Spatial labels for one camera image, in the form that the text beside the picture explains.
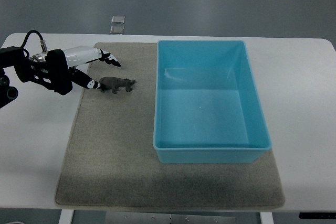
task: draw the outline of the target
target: mat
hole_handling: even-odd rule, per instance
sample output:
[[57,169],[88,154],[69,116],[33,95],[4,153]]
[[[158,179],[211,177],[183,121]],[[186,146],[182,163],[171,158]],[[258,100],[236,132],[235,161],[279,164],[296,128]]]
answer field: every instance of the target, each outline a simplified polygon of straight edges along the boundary
[[162,164],[153,148],[156,44],[98,43],[89,75],[135,79],[129,93],[84,90],[55,194],[56,206],[115,211],[258,210],[284,202],[271,151],[250,164]]

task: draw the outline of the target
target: robotic hand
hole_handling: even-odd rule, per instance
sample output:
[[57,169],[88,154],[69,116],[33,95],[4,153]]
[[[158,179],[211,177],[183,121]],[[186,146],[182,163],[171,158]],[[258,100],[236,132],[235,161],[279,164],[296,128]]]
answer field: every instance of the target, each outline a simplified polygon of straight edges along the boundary
[[[24,47],[32,33],[39,36],[42,52],[30,56]],[[72,90],[72,82],[86,89],[101,88],[99,82],[76,69],[76,66],[98,59],[120,67],[118,60],[111,53],[97,48],[80,46],[67,50],[48,51],[42,35],[38,31],[31,30],[20,47],[0,49],[0,108],[18,96],[17,89],[9,86],[9,78],[5,75],[4,68],[14,66],[20,81],[32,81],[65,95]]]

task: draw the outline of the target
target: toy hippo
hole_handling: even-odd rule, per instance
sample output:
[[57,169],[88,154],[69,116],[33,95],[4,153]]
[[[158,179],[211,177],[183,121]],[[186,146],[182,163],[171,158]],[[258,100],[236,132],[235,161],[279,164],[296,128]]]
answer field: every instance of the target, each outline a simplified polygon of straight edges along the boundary
[[101,92],[105,92],[105,90],[112,90],[113,94],[117,93],[117,90],[119,87],[125,87],[126,92],[131,92],[132,87],[131,85],[135,84],[135,80],[129,80],[129,79],[121,79],[117,77],[103,77],[99,80],[99,83],[101,84]]

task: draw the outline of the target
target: white table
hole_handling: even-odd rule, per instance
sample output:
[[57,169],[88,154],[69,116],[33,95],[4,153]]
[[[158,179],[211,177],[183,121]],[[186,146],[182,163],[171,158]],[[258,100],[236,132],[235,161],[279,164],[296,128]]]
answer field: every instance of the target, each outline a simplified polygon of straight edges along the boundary
[[[25,34],[2,47],[20,46]],[[246,43],[286,203],[277,211],[336,210],[336,52],[323,39],[43,34],[49,50],[97,42],[160,39]],[[26,49],[40,52],[31,35]],[[87,66],[79,69],[86,71]],[[19,97],[0,109],[0,207],[55,208],[54,192],[81,87],[61,96],[21,83],[5,69]]]

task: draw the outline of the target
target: plastic container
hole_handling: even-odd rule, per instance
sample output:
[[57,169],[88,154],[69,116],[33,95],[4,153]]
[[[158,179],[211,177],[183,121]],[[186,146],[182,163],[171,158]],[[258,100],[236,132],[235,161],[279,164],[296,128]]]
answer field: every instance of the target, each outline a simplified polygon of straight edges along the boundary
[[243,41],[158,42],[162,163],[250,163],[271,148]]

